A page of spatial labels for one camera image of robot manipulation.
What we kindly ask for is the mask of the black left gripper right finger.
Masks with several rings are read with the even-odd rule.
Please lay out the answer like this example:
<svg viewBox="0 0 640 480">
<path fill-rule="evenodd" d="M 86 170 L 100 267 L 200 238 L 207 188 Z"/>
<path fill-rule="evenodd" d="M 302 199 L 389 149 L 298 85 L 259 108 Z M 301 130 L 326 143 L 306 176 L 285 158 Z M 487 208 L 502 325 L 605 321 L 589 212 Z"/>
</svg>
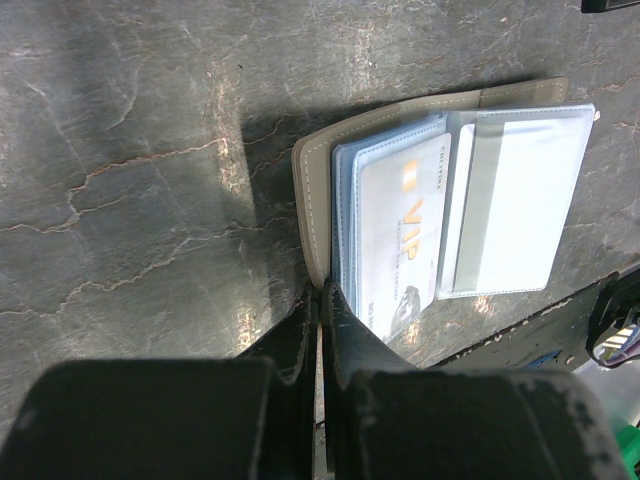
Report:
<svg viewBox="0 0 640 480">
<path fill-rule="evenodd" d="M 625 479 L 597 397 L 568 372 L 420 370 L 326 283 L 326 455 L 338 479 Z"/>
</svg>

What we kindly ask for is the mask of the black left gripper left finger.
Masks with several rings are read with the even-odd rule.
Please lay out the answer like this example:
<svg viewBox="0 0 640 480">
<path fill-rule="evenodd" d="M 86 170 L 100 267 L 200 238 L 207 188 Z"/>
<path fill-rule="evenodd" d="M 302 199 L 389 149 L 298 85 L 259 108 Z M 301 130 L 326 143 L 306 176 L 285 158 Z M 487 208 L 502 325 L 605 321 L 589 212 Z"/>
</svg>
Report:
<svg viewBox="0 0 640 480">
<path fill-rule="evenodd" d="M 5 479 L 309 479 L 318 299 L 228 359 L 49 368 L 1 449 Z"/>
</svg>

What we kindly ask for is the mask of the beige leather card holder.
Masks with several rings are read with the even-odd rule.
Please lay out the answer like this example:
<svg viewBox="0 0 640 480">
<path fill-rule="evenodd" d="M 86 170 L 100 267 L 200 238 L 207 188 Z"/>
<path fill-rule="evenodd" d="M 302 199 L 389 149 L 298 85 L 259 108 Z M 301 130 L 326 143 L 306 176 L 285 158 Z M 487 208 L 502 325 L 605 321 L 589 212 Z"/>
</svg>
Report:
<svg viewBox="0 0 640 480">
<path fill-rule="evenodd" d="M 378 151 L 386 144 L 390 144 L 392 150 L 400 150 L 411 142 L 448 133 L 451 145 L 433 301 L 450 299 L 438 298 L 436 293 L 461 128 L 476 122 L 578 118 L 590 122 L 592 130 L 596 117 L 594 105 L 567 103 L 567 86 L 565 78 L 555 77 L 417 97 L 351 117 L 299 140 L 292 151 L 292 168 L 301 241 L 312 283 L 316 287 L 329 282 L 336 284 L 351 312 L 363 323 L 358 316 L 357 271 L 354 269 L 357 262 L 354 195 L 358 165 L 367 152 Z"/>
</svg>

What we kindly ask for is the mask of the white magnetic stripe card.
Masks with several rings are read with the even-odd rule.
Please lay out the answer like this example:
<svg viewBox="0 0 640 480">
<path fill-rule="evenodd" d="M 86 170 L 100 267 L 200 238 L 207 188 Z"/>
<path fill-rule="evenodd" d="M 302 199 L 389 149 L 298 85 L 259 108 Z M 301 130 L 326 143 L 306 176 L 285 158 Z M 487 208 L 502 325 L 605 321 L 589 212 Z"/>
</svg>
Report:
<svg viewBox="0 0 640 480">
<path fill-rule="evenodd" d="M 461 128 L 438 298 L 547 285 L 590 131 L 578 118 Z"/>
</svg>

